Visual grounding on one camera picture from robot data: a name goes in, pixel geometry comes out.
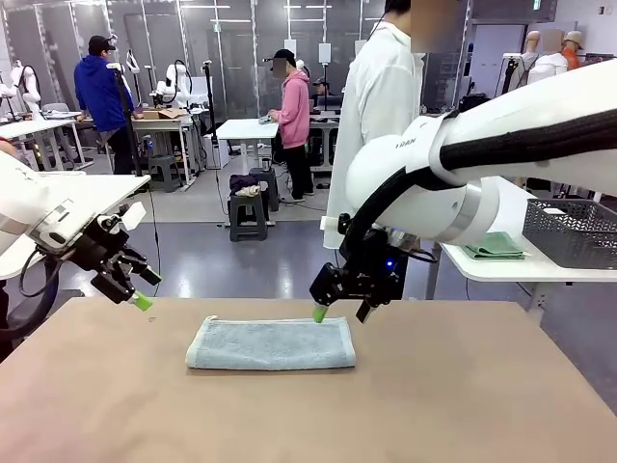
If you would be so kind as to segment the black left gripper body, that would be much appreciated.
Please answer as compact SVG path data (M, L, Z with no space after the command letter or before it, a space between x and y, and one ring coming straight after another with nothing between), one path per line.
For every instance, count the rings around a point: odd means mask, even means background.
M135 288L128 275L125 258L128 234L118 228L115 216L96 216L82 231L71 249L71 262L94 272L91 285L115 304L128 302Z

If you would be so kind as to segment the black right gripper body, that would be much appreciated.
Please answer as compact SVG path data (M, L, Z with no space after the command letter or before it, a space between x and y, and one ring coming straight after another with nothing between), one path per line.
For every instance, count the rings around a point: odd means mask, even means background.
M317 273L309 287L316 303L330 306L357 299L379 307L401 298L403 255L388 244L385 234L368 234L343 260L341 266L327 262Z

